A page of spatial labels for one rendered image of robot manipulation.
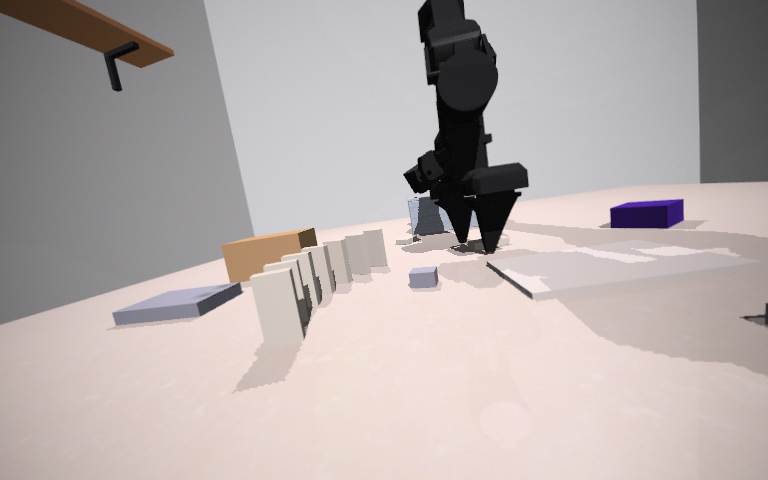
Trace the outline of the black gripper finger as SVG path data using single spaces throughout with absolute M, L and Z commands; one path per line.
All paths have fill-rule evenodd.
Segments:
M 485 252 L 495 252 L 518 196 L 521 191 L 463 200 L 476 213 Z
M 475 196 L 434 202 L 446 211 L 457 239 L 461 244 L 467 242 L 473 211 L 463 200 L 472 198 L 475 198 Z

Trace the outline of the brown rectangular block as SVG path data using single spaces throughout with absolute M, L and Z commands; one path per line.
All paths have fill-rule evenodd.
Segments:
M 250 281 L 253 274 L 264 273 L 264 265 L 281 262 L 280 257 L 301 253 L 301 249 L 312 246 L 318 246 L 314 228 L 251 237 L 221 245 L 230 283 Z

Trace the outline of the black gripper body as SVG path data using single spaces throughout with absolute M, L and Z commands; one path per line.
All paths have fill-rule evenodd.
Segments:
M 515 193 L 514 189 L 529 187 L 527 169 L 519 162 L 489 166 L 487 144 L 493 141 L 492 133 L 485 128 L 472 126 L 447 132 L 441 136 L 454 142 L 464 167 L 464 174 L 452 176 L 452 172 L 435 183 L 430 199 L 438 201 L 476 198 Z

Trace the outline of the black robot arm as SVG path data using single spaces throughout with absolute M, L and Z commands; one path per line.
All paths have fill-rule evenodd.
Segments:
M 435 150 L 418 158 L 403 175 L 422 194 L 452 172 L 464 174 L 447 132 L 481 126 L 483 111 L 498 83 L 496 53 L 474 19 L 465 19 L 464 0 L 427 0 L 418 11 L 421 43 L 425 43 L 427 82 L 436 86 L 439 132 Z M 451 171 L 450 171 L 451 169 Z M 459 173 L 460 172 L 460 173 Z

